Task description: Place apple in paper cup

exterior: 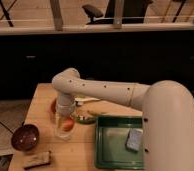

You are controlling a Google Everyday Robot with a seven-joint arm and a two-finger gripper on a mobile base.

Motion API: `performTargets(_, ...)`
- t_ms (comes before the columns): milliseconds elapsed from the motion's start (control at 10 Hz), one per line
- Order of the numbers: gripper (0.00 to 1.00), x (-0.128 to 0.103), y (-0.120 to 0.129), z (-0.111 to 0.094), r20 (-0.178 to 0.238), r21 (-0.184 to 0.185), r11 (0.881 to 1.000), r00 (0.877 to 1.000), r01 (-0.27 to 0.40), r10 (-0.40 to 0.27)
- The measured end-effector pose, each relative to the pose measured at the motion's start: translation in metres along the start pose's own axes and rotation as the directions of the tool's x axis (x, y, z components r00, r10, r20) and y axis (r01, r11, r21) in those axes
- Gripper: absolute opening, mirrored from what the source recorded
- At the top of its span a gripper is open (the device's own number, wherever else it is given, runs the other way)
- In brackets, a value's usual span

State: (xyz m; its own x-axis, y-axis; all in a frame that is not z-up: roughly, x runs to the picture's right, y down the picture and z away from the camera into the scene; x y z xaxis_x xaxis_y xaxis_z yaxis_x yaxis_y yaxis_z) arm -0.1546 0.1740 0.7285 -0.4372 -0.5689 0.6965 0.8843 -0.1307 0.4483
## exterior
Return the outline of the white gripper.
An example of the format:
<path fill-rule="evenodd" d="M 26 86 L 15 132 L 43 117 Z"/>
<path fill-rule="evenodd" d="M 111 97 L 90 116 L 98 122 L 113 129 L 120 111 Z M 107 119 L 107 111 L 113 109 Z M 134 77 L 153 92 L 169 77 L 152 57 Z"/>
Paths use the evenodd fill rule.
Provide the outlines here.
<path fill-rule="evenodd" d="M 70 94 L 59 93 L 56 100 L 55 116 L 69 116 L 75 111 L 75 100 Z"/>

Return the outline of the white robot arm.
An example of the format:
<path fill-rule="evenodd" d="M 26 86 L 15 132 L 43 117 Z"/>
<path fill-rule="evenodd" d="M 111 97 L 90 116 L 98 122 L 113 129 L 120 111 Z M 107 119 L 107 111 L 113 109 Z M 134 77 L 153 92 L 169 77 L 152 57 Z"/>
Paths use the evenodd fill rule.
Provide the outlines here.
<path fill-rule="evenodd" d="M 194 171 L 194 98 L 182 84 L 85 80 L 68 68 L 52 78 L 52 86 L 61 115 L 74 112 L 76 94 L 140 110 L 145 171 Z"/>

